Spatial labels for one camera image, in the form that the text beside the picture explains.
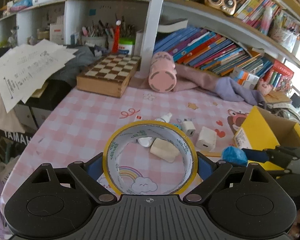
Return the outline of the wooden chess board box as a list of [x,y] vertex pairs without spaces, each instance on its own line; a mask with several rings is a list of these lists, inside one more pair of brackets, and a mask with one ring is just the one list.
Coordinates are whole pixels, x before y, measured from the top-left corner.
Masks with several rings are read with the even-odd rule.
[[139,68],[141,57],[108,55],[77,76],[78,90],[120,98]]

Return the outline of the white jar green lid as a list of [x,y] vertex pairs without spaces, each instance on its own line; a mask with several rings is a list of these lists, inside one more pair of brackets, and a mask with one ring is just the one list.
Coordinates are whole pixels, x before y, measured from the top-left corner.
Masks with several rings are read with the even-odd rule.
[[121,37],[119,39],[119,53],[133,55],[135,46],[135,37]]

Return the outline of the dark grey cloth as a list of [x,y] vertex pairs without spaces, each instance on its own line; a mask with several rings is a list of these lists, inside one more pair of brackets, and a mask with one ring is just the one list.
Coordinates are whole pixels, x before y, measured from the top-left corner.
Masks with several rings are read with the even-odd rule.
[[51,75],[49,79],[65,81],[72,88],[77,84],[77,75],[108,53],[106,49],[98,46],[94,48],[89,46],[69,45],[66,46],[66,49],[76,49],[77,51],[74,52],[75,57],[68,61],[62,69]]

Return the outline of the pink pig plush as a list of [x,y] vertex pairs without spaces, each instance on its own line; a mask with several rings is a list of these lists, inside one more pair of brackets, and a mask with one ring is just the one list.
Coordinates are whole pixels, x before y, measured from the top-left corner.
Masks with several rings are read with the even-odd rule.
[[262,78],[259,79],[256,89],[263,95],[268,95],[272,90],[273,86],[266,81],[264,81]]

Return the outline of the yellow tape roll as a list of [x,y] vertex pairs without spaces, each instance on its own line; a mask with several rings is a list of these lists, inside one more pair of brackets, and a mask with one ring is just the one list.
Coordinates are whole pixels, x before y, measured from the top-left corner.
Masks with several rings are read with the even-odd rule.
[[[172,143],[180,152],[173,163],[138,143],[150,136]],[[103,177],[116,194],[182,194],[197,176],[198,157],[191,139],[172,124],[146,120],[118,129],[105,145]]]

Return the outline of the red white paper packet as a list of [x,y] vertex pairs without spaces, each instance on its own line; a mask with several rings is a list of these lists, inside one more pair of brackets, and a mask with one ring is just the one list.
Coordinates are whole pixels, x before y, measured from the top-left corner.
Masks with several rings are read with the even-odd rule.
[[142,116],[137,115],[137,116],[135,117],[135,119],[134,119],[134,122],[136,122],[136,121],[141,121],[141,120],[142,120]]

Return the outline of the beige eraser block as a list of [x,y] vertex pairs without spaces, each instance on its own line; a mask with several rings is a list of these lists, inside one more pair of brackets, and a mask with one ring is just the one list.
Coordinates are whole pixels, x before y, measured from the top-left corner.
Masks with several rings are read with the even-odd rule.
[[168,163],[173,163],[180,155],[179,150],[172,143],[159,138],[154,140],[150,152]]

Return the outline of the pink and purple cloth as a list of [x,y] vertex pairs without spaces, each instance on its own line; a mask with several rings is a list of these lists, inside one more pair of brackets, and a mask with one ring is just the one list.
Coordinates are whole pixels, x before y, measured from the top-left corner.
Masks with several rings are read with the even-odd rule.
[[216,77],[182,64],[177,64],[173,72],[177,75],[176,85],[172,89],[173,92],[198,89],[225,101],[244,101],[252,106],[266,107],[266,102],[261,92],[244,88],[228,76]]

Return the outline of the red book box set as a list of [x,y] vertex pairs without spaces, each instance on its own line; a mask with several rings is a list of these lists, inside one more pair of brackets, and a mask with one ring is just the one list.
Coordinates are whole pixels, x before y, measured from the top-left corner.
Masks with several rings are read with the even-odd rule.
[[292,86],[294,72],[277,60],[271,60],[271,67],[262,79],[272,85],[274,91],[288,93]]

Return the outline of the white spray bottle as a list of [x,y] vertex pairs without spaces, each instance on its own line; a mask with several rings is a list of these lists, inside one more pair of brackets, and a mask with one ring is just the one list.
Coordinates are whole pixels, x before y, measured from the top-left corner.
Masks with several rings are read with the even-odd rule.
[[[172,113],[166,113],[166,114],[162,115],[161,117],[156,118],[155,121],[169,123],[171,117],[172,117]],[[151,145],[153,144],[153,142],[155,140],[155,137],[152,136],[153,132],[147,131],[147,134],[150,134],[150,136],[141,137],[138,139],[138,143],[145,148],[151,147]]]

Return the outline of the wooden retro radio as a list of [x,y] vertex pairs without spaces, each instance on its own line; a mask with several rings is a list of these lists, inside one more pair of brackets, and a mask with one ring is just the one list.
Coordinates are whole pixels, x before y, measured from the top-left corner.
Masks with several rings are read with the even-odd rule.
[[236,0],[204,0],[204,4],[208,7],[217,9],[226,15],[232,16],[235,13],[237,1]]

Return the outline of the pink cylindrical cup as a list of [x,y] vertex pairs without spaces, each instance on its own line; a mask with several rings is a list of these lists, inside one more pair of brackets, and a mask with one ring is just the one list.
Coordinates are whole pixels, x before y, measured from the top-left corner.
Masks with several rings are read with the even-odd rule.
[[160,51],[153,55],[149,71],[148,83],[155,92],[166,93],[171,91],[177,83],[177,71],[173,57]]

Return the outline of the white shelf unit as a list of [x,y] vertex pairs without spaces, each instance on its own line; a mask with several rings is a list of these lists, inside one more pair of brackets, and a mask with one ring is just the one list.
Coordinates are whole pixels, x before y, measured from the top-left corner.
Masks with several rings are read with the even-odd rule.
[[190,25],[206,27],[247,46],[264,49],[265,52],[284,58],[300,69],[300,61],[270,37],[237,18],[203,4],[186,0],[56,0],[29,7],[0,19],[0,42],[6,41],[13,27],[17,29],[17,44],[25,44],[47,20],[64,17],[64,44],[70,44],[71,35],[84,25],[113,23],[123,16],[128,24],[143,31],[141,46],[141,73],[145,74],[154,50],[160,19],[186,18]]

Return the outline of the large white charger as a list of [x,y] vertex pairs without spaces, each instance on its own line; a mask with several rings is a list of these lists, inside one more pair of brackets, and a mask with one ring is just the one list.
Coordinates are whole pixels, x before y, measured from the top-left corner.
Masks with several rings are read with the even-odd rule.
[[202,127],[198,135],[195,146],[207,152],[211,152],[215,149],[217,140],[217,133],[205,126]]

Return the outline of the pen holder with pens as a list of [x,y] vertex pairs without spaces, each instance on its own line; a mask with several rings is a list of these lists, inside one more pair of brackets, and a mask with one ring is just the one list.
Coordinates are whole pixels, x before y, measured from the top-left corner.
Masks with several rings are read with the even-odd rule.
[[114,28],[109,23],[98,20],[98,22],[93,21],[90,26],[83,26],[81,34],[83,45],[110,49],[114,38]]

